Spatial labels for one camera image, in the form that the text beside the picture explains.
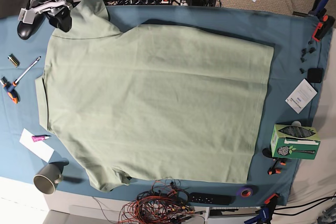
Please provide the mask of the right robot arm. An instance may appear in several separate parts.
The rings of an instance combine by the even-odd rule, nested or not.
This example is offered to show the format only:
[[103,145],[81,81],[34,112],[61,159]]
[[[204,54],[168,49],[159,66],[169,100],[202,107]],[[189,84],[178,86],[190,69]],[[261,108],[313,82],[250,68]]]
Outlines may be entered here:
[[20,10],[18,20],[35,29],[46,18],[53,27],[68,32],[72,26],[71,10],[68,0],[30,0],[29,7]]

